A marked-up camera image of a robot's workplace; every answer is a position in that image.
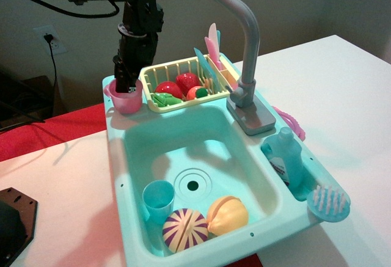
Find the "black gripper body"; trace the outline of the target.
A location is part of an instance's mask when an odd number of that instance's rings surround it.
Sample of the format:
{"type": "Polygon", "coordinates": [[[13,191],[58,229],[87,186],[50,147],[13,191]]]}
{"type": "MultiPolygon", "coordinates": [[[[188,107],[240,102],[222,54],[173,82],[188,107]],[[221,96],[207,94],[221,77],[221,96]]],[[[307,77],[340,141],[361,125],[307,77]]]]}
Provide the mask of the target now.
{"type": "Polygon", "coordinates": [[[131,71],[138,74],[140,71],[153,63],[158,44],[158,34],[147,32],[146,34],[135,34],[129,31],[127,25],[119,23],[118,32],[121,35],[117,55],[114,56],[114,64],[121,61],[124,71],[131,71]]]}

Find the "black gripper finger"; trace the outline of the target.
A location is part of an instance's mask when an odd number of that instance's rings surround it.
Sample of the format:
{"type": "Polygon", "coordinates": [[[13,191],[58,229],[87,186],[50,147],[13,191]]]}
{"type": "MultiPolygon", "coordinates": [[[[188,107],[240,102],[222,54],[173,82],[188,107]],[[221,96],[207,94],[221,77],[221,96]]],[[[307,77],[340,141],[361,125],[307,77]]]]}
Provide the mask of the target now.
{"type": "Polygon", "coordinates": [[[131,71],[125,71],[125,91],[126,93],[133,93],[136,91],[136,81],[138,80],[138,74],[131,71]]]}
{"type": "Polygon", "coordinates": [[[121,61],[118,61],[115,63],[114,76],[116,79],[115,91],[117,93],[125,93],[126,92],[126,76],[125,76],[123,64],[121,61]]]}

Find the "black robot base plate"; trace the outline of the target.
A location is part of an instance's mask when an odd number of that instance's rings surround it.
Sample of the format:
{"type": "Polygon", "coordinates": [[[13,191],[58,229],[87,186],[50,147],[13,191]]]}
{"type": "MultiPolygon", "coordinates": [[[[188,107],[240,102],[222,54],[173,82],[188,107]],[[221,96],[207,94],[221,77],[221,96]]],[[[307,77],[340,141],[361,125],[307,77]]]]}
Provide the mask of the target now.
{"type": "Polygon", "coordinates": [[[37,208],[17,189],[1,190],[1,266],[10,266],[34,239],[37,208]]]}

